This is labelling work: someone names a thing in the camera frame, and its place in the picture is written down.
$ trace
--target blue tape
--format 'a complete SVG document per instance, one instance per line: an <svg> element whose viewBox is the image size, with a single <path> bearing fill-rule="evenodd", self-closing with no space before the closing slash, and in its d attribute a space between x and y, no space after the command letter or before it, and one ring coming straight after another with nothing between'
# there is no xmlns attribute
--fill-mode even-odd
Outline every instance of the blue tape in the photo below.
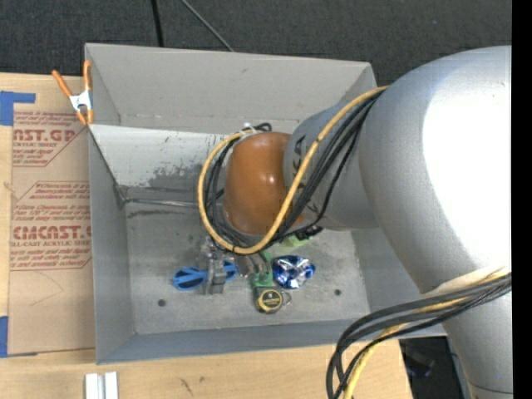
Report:
<svg viewBox="0 0 532 399"><path fill-rule="evenodd" d="M0 317L0 358L7 357L7 316Z"/></svg>
<svg viewBox="0 0 532 399"><path fill-rule="evenodd" d="M16 103L35 103L35 93L0 91L0 126L13 125L13 107Z"/></svg>

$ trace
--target yellow cable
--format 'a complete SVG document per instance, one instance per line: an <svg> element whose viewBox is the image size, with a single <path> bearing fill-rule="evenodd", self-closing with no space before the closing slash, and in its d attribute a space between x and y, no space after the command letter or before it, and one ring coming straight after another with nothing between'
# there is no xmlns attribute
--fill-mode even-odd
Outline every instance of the yellow cable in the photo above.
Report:
<svg viewBox="0 0 532 399"><path fill-rule="evenodd" d="M492 273L491 275L487 276L486 278L482 279L481 281L476 282L476 283L472 283L469 287L473 287L475 285L481 285L481 284L486 283L487 281L490 281L492 279L501 278L501 277L505 276L506 274L507 274L507 272L506 273L502 273L502 272ZM426 312L430 312L432 310L438 310L438 309L441 309L441 308L448 308L448 307L450 307L450 306L452 306L454 304L457 304L458 302L465 301L467 298L468 297L455 298L455 299L449 300L447 302L432 304L430 306L425 306L424 308L419 308L414 313L426 313ZM396 333L397 331L399 331L400 329L402 329L406 325L408 325L408 323L402 323L402 324L399 324L399 325L395 325L393 327L389 327L389 328L385 329L384 331L382 331L376 337L376 339L384 337L384 336L386 336L388 334ZM353 394L353 392L355 390L355 386L357 385L358 379L360 378L360 375L362 374L362 370L366 366L367 361L369 361L369 358L372 356L372 354L375 352L375 350L377 350L377 347L380 346L381 344L382 343L375 344L374 346L372 346L369 349L367 349L364 352L364 354L360 356L360 358L357 361L357 364L355 365L355 367L352 370L352 373L351 373L351 376L349 378L349 381L347 382L346 390L343 393L343 398L344 399L350 399L352 397L352 394Z"/></svg>
<svg viewBox="0 0 532 399"><path fill-rule="evenodd" d="M203 191L204 191L204 180L205 176L207 175L207 170L209 169L210 163L213 161L215 156L219 153L219 151L231 140L237 139L244 135L243 132L235 133L234 135L231 135L229 138L223 140L220 142L218 146L214 148L214 150L210 153L209 157L205 161L203 168L201 170L201 173L199 174L199 180L198 180L198 205L199 205L199 214L201 216L201 220L203 221L203 224L205 228L207 229L207 232L209 232L210 236L213 237L213 239L220 244L221 246L225 247L228 250L231 250L237 254L254 254L260 251L264 246L266 246L269 241L273 238L275 233L278 231L279 226L284 221L288 210L290 208L290 205L292 204L292 199L295 196L299 183L301 179L303 178L304 174L307 171L308 165L310 164L310 160L312 159L313 155L316 153L316 150L318 149L320 143L322 142L323 138L327 136L327 134L331 131L331 129L351 110L354 106L358 105L359 103L365 101L366 99L372 97L373 95L377 94L378 92L386 89L386 86L378 87L376 89L373 89L371 91L367 91L366 93L363 93L347 105L345 105L326 125L323 127L322 131L320 131L318 137L316 140L311 144L307 154L303 158L303 162L301 163L301 166L299 167L298 173L296 174L295 178L293 179L292 185L290 186L290 189L288 190L286 199L283 202L283 205L281 206L281 210L279 211L277 218L273 222L272 227L270 230L266 233L266 235L263 236L263 238L256 243L256 245L253 245L252 247L248 248L242 248L242 247L235 247L233 244L230 244L228 241L223 239L218 233L214 230L212 225L209 222L209 218L207 216L207 211L205 209L205 202L203 199Z"/></svg>

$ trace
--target wire bundle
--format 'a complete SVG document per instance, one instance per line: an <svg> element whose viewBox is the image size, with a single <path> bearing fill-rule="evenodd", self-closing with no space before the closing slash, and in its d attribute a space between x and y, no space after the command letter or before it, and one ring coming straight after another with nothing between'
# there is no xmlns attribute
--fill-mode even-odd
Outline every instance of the wire bundle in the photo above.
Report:
<svg viewBox="0 0 532 399"><path fill-rule="evenodd" d="M218 178L221 171L221 167L224 163L224 158L228 154L229 150L241 139L247 131L240 131L231 135L227 139L223 140L218 146L211 152L207 161L205 161L203 169L199 175L198 182L198 204L201 219L205 228L209 232L213 241L222 249L226 249L234 254L254 254L262 252L271 245L285 239L289 235L310 235L317 233L320 228L317 227L317 223L323 217L328 205L328 201L332 195L333 189L337 180L342 173L342 169L347 163L348 157L352 154L352 150L357 142L357 137L362 126L362 122L366 117L367 112L375 103L377 98L381 95L386 87L379 87L373 91L366 92L360 95L357 99L351 101L344 106L322 129L318 134L318 137L310 145L307 153L305 154L301 165L299 166L298 173L293 179L287 197L281 206L275 221L273 222L270 230L264 235L264 237L255 245L250 246L249 242L238 231L219 218L216 214L216 200L223 194L223 190L217 190ZM254 127L255 130L261 130L261 126ZM324 150L320 150L320 158L312 164L313 172L308 178L308 182L301 190L297 199L293 203L293 198L298 192L298 186L301 179L306 174L310 161L316 153L320 144L324 139L331 135L331 140L328 142ZM317 216L317 218L311 223L290 232L290 227L294 224L298 216L303 212L303 209L308 204L319 186L325 174L335 163L341 152L345 151L340 163L337 167L337 171L332 178L331 184L328 186L328 192L323 203L323 206ZM211 163L219 153L219 157L213 163ZM210 168L208 181L205 183L205 178Z"/></svg>
<svg viewBox="0 0 532 399"><path fill-rule="evenodd" d="M338 340L336 350L328 364L326 376L328 398L338 399L342 393L344 399L352 397L362 369L379 343L443 323L471 308L507 294L511 291L511 285L511 273L497 275L460 291L400 304L357 320ZM342 365L344 352L353 343L378 331L381 333L351 360L344 371ZM333 388L334 373L340 381L336 389Z"/></svg>

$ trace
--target blue foil wrapper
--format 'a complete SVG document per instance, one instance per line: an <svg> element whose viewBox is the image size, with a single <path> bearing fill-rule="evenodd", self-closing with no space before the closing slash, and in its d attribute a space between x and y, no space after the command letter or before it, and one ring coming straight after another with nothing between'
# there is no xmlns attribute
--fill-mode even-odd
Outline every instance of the blue foil wrapper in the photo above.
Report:
<svg viewBox="0 0 532 399"><path fill-rule="evenodd" d="M273 279L283 288L300 288L310 279L316 268L304 257L295 255L278 257L272 262Z"/></svg>

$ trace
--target black floor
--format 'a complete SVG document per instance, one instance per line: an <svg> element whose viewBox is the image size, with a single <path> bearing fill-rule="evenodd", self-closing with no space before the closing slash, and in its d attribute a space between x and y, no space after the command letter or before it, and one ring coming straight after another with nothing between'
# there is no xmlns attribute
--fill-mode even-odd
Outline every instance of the black floor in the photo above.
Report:
<svg viewBox="0 0 532 399"><path fill-rule="evenodd" d="M370 62L384 85L465 49L511 44L512 0L187 0L237 52ZM224 50L179 0L159 0L167 47ZM150 0L0 0L0 71L79 75L85 42L156 46ZM445 339L416 399L460 399Z"/></svg>

